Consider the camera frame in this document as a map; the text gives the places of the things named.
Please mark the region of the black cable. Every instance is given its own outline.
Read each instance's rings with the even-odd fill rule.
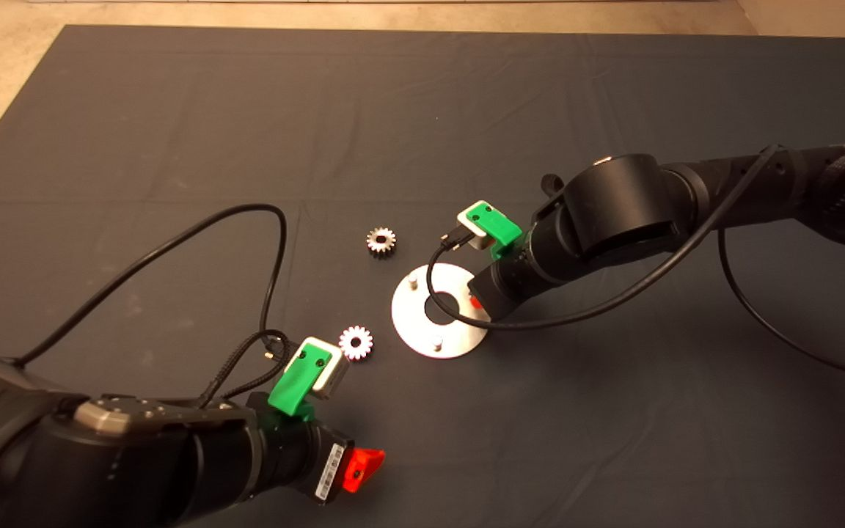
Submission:
[[[770,333],[774,334],[775,337],[780,339],[789,347],[794,348],[796,351],[801,352],[801,354],[804,354],[805,356],[811,358],[814,361],[818,361],[819,363],[825,364],[828,367],[832,367],[845,372],[845,364],[819,356],[818,354],[807,350],[807,348],[804,348],[801,344],[794,341],[794,339],[787,337],[787,335],[782,333],[781,330],[775,328],[775,325],[772,325],[770,322],[768,322],[768,320],[765,320],[765,317],[762,314],[758,313],[758,310],[756,310],[755,307],[750,303],[750,301],[748,301],[748,298],[745,297],[744,292],[742,292],[742,289],[739,287],[737,281],[735,280],[735,275],[732,274],[732,267],[730,266],[730,263],[728,263],[728,253],[725,250],[725,230],[719,230],[718,244],[719,263],[722,264],[722,273],[725,274],[725,281],[728,283],[728,287],[732,290],[732,293],[735,294],[735,298],[738,299],[739,304],[741,304],[742,307],[744,307],[745,310],[748,311],[748,314],[752,315],[752,318],[755,318],[755,320],[758,321],[758,324],[761,324],[761,326],[763,326],[765,330],[770,331]]]
[[[224,365],[222,365],[221,370],[219,370],[217,375],[214,376],[214,379],[209,382],[208,388],[205,389],[204,392],[199,395],[197,401],[195,401],[195,407],[207,407],[207,405],[211,403],[211,399],[214,399],[214,395],[217,391],[221,389],[221,385],[224,384],[234,368],[237,367],[237,363],[239,363],[241,358],[244,357],[244,354],[249,350],[249,347],[252,347],[257,341],[266,337],[277,337],[282,341],[282,361],[278,361],[271,369],[269,369],[267,374],[262,375],[260,378],[256,378],[255,381],[261,380],[262,378],[262,382],[264,384],[266,381],[269,381],[273,375],[276,375],[279,372],[279,369],[285,366],[286,343],[288,343],[289,339],[285,336],[285,334],[278,330],[257,330],[244,339],[244,341],[237,345],[237,348],[231,352],[230,356],[227,357],[227,361]]]
[[[273,365],[273,367],[269,369],[266,374],[261,375],[255,380],[247,381],[245,384],[239,385],[239,387],[232,388],[231,390],[222,394],[221,397],[224,399],[230,399],[232,397],[235,397],[236,395],[243,394],[247,391],[252,391],[256,387],[259,387],[260,385],[265,384],[267,381],[272,380],[272,378],[275,378],[276,375],[282,371],[282,368],[285,368],[285,365],[290,359],[289,351],[292,350],[291,346],[289,345],[289,340],[285,337],[285,335],[284,337],[280,337],[279,340],[282,341],[281,356],[279,357],[279,361],[277,361],[276,364]]]
[[[212,214],[204,220],[199,221],[199,223],[192,225],[192,227],[189,227],[177,237],[171,238],[171,240],[168,240],[166,243],[163,243],[154,250],[144,254],[143,257],[140,257],[137,261],[130,264],[126,270],[118,274],[107,285],[104,285],[100,291],[88,298],[88,300],[85,301],[85,303],[81,305],[81,307],[78,308],[73,315],[61,323],[61,325],[58,326],[53,333],[45,337],[44,340],[37,345],[37,347],[34,347],[26,354],[15,359],[14,365],[16,365],[16,367],[24,367],[24,365],[29,364],[38,357],[41,357],[41,355],[49,351],[50,348],[57,344],[57,342],[65,335],[70,333],[74,327],[77,327],[84,318],[90,315],[90,312],[93,311],[94,308],[98,307],[100,303],[103,303],[103,301],[105,301],[106,298],[109,297],[115,290],[118,290],[120,285],[123,285],[126,281],[131,279],[132,275],[139,273],[142,268],[157,260],[161,257],[161,255],[175,249],[175,247],[178,247],[182,243],[185,243],[185,241],[190,240],[190,238],[194,237],[201,231],[206,230],[208,227],[211,227],[211,225],[217,224],[218,221],[225,220],[235,214],[249,213],[250,211],[267,211],[267,213],[275,214],[276,218],[279,219],[279,250],[276,253],[276,260],[272,267],[272,273],[269,274],[269,284],[266,288],[265,297],[263,298],[263,308],[260,312],[259,318],[259,329],[261,331],[265,331],[269,304],[272,302],[272,293],[273,290],[275,290],[276,279],[279,277],[279,269],[282,267],[282,258],[285,256],[285,239],[286,231],[288,231],[288,229],[285,224],[285,214],[282,214],[282,210],[278,207],[271,204],[244,204],[225,208],[225,210],[220,211],[220,213]]]
[[[457,310],[453,310],[452,307],[449,307],[448,304],[445,303],[439,295],[436,295],[435,288],[432,285],[432,268],[436,265],[437,260],[442,254],[446,253],[453,247],[457,247],[459,245],[459,240],[452,240],[451,237],[443,238],[442,245],[440,245],[439,250],[436,250],[436,253],[432,255],[432,258],[429,260],[429,266],[426,268],[425,280],[426,280],[426,287],[429,289],[429,295],[432,297],[436,306],[442,309],[447,315],[456,320],[462,321],[465,324],[472,325],[477,328],[484,328],[486,330],[539,330],[542,328],[550,328],[554,326],[563,326],[566,324],[571,324],[574,322],[578,322],[581,320],[587,320],[588,318],[593,318],[596,315],[604,314],[607,311],[610,311],[614,308],[620,307],[622,304],[627,303],[627,301],[631,301],[632,298],[637,297],[638,294],[641,294],[644,290],[647,290],[648,287],[653,285],[655,282],[661,279],[664,275],[668,273],[668,271],[672,270],[677,264],[680,263],[681,260],[684,259],[691,251],[695,249],[698,245],[700,245],[701,241],[714,228],[719,224],[719,221],[725,216],[726,213],[734,206],[735,202],[739,199],[742,193],[745,192],[745,189],[755,180],[755,177],[758,176],[758,173],[764,169],[765,165],[768,164],[768,161],[771,161],[772,156],[778,151],[777,144],[771,144],[765,148],[765,150],[761,151],[761,154],[755,159],[752,166],[748,169],[745,176],[738,181],[737,184],[732,187],[732,189],[725,195],[724,200],[719,203],[719,206],[715,208],[713,213],[710,213],[709,216],[706,217],[706,220],[690,235],[690,238],[683,243],[670,257],[667,258],[664,262],[662,262],[659,266],[654,268],[649,274],[645,275],[641,280],[638,280],[633,285],[627,288],[627,290],[619,293],[615,297],[610,298],[610,300],[604,301],[604,303],[597,304],[595,307],[587,308],[580,312],[574,313],[572,315],[564,315],[563,317],[559,318],[550,318],[549,320],[536,320],[536,321],[526,321],[526,322],[510,322],[510,323],[502,323],[502,322],[487,322],[482,320],[475,320],[475,318],[466,317],[466,315],[462,315]]]

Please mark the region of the gear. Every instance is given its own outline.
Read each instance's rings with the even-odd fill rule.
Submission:
[[[396,250],[396,234],[389,227],[377,227],[367,233],[367,249],[374,257],[389,257]]]
[[[338,347],[353,362],[366,358],[373,349],[373,335],[362,326],[348,327],[339,339]]]

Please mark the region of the green 3d-printed part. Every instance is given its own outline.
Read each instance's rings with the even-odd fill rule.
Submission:
[[[467,211],[465,216],[473,224],[477,225],[477,227],[482,228],[487,233],[487,236],[494,239],[494,243],[491,244],[490,248],[491,257],[494,260],[501,258],[507,252],[507,249],[511,247],[513,241],[517,240],[517,237],[524,233],[523,230],[520,230],[519,225],[514,224],[513,221],[504,216],[504,213],[501,213],[487,203],[473,207]]]
[[[331,358],[331,352],[309,343],[302,345],[288,370],[276,381],[275,388],[269,394],[269,405],[294,417],[299,412],[302,399],[312,390],[312,385]]]
[[[299,408],[296,408],[296,417],[301,418],[302,422],[315,420],[315,406],[307,401],[301,402]]]

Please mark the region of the barcode label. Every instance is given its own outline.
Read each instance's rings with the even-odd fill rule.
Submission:
[[[328,461],[325,462],[325,471],[321,472],[321,480],[318,481],[318,488],[315,489],[315,497],[322,501],[328,499],[328,492],[332,490],[334,476],[338,474],[338,466],[341,465],[341,458],[344,455],[343,445],[332,445],[332,453],[328,455]]]

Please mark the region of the concrete floor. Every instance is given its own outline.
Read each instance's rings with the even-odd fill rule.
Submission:
[[[845,36],[845,0],[573,4],[30,4],[0,0],[0,116],[67,23]]]

